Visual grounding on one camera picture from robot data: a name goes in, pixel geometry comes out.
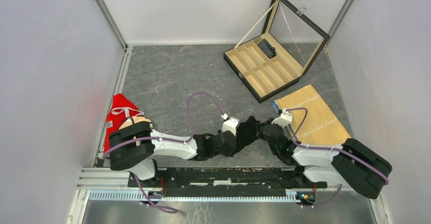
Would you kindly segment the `black compartment box glass lid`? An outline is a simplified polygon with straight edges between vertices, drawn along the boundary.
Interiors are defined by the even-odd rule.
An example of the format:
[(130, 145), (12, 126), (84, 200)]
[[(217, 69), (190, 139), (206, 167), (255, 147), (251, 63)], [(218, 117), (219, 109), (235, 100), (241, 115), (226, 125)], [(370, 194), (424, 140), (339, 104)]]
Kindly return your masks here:
[(225, 62), (258, 103), (279, 94), (304, 76), (330, 35), (288, 0), (269, 8), (231, 49)]

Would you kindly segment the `black underwear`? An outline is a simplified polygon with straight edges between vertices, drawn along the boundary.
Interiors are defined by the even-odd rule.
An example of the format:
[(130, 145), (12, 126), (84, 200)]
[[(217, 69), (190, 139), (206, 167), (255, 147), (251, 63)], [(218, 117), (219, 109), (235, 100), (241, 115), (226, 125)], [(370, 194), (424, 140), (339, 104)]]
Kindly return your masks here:
[(250, 116), (245, 122), (241, 122), (237, 128), (236, 146), (231, 157), (258, 139), (265, 141), (262, 130), (267, 125), (268, 121), (257, 120), (254, 116)]

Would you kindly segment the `blue striped boxer shorts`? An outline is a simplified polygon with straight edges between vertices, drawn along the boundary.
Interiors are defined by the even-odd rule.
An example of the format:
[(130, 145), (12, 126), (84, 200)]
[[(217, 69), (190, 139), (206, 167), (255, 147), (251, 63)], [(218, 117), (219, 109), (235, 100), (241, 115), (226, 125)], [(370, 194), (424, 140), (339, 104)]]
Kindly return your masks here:
[(266, 40), (263, 39), (262, 41), (260, 41), (257, 46), (262, 50), (262, 52), (268, 57), (268, 58), (273, 58), (276, 56), (276, 50), (274, 47), (272, 47), (270, 45), (270, 43)]

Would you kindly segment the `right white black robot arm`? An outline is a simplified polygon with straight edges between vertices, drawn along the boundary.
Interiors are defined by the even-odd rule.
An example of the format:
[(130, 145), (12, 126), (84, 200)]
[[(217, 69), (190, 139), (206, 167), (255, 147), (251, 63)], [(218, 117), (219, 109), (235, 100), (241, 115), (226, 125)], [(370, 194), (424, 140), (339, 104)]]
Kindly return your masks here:
[(376, 199), (389, 183), (393, 166), (389, 161), (354, 138), (332, 146), (313, 146), (289, 139), (275, 123), (257, 125), (257, 136), (287, 166), (296, 166), (294, 182), (307, 187), (312, 182), (349, 186), (358, 194)]

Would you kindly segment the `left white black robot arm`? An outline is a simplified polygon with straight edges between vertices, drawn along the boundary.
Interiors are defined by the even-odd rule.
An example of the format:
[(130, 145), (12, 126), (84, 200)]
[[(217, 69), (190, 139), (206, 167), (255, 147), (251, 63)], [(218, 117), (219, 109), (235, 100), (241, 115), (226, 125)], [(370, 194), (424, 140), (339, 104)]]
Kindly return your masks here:
[(108, 137), (109, 148), (103, 154), (110, 161), (112, 171), (127, 170), (135, 174), (147, 187), (159, 183), (160, 174), (153, 156), (173, 156), (190, 161), (206, 161), (217, 155), (232, 156), (236, 149), (238, 120), (234, 117), (223, 122), (217, 134), (186, 137), (167, 135), (156, 131), (150, 121), (129, 117), (119, 130)]

